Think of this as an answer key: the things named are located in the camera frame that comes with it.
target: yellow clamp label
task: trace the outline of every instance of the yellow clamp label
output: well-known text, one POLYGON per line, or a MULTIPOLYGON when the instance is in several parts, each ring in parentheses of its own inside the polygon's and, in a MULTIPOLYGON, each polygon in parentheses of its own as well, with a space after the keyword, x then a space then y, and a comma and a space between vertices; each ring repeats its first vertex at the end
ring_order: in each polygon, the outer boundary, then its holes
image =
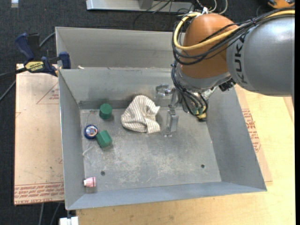
POLYGON ((34 72, 34 71, 37 71, 37 70, 40 70, 42 68, 44 68, 43 66, 43 62, 42 61, 32 61, 32 62, 29 62, 25 65, 26 69, 31 71, 31 72, 34 72))

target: cardboard sheet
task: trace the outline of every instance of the cardboard sheet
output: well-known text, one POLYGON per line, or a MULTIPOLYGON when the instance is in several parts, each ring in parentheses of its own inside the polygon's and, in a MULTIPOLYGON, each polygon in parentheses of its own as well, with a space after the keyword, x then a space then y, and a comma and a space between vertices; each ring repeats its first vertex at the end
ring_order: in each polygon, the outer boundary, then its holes
MULTIPOLYGON (((272 182, 244 91, 236 87, 264 181, 272 182)), ((24 72, 16 76, 14 204, 62 200, 58 78, 24 72)))

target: bin floor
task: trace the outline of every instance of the bin floor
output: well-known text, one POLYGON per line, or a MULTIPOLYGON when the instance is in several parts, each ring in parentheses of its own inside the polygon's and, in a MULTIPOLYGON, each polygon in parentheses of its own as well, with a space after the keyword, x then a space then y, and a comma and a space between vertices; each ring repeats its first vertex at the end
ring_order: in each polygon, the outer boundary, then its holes
MULTIPOLYGON (((109 120, 99 110, 81 110, 81 127, 94 124, 107 130, 112 145, 100 148, 95 139, 82 134, 85 177, 96 177, 97 191, 160 187, 221 181, 206 123, 181 108, 178 129, 172 136, 162 132, 139 133, 124 128, 120 117, 125 109, 114 109, 109 120)), ((166 127, 167 107, 161 107, 157 121, 166 127)))

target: green cylinder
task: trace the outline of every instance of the green cylinder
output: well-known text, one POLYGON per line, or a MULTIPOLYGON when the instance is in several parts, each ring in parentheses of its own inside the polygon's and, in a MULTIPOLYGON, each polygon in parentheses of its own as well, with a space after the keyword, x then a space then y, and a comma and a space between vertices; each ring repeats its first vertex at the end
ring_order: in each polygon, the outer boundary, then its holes
POLYGON ((109 119, 112 115, 113 108, 107 103, 104 103, 100 106, 99 116, 106 120, 109 119))
POLYGON ((109 134, 106 130, 103 130, 103 131, 97 133, 96 140, 97 140, 100 148, 105 148, 113 142, 112 138, 109 136, 109 134))

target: cloth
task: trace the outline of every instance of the cloth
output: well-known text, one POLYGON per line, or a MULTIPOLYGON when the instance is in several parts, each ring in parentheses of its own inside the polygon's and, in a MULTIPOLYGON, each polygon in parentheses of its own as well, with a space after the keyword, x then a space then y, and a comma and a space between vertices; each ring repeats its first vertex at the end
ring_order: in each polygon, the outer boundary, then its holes
POLYGON ((146 96, 136 96, 128 108, 121 115, 123 127, 130 130, 147 134, 160 131, 160 125, 156 122, 155 116, 160 106, 146 96))

